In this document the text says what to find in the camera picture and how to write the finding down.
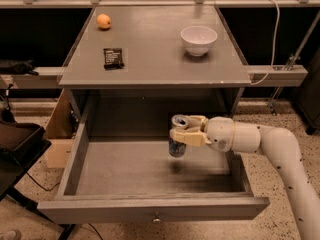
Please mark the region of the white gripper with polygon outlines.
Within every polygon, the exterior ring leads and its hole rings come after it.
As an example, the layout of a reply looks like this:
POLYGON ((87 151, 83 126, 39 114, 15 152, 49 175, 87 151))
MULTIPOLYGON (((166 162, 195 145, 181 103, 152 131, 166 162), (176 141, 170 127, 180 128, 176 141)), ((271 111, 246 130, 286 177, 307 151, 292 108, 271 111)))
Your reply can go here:
POLYGON ((235 122, 230 118, 190 115, 186 131, 171 129, 169 136, 176 142, 191 146, 208 145, 216 151, 231 150, 235 136, 235 122))

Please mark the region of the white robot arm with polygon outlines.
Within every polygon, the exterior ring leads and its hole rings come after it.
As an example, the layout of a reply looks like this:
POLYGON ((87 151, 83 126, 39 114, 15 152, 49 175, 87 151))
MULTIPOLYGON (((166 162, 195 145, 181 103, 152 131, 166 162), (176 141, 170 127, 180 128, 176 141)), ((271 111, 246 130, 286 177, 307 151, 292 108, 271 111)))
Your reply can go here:
POLYGON ((285 186, 301 239, 320 240, 320 198, 307 176, 298 140, 291 131, 226 117, 175 115, 169 130, 169 153, 181 157, 187 146, 266 156, 285 186))

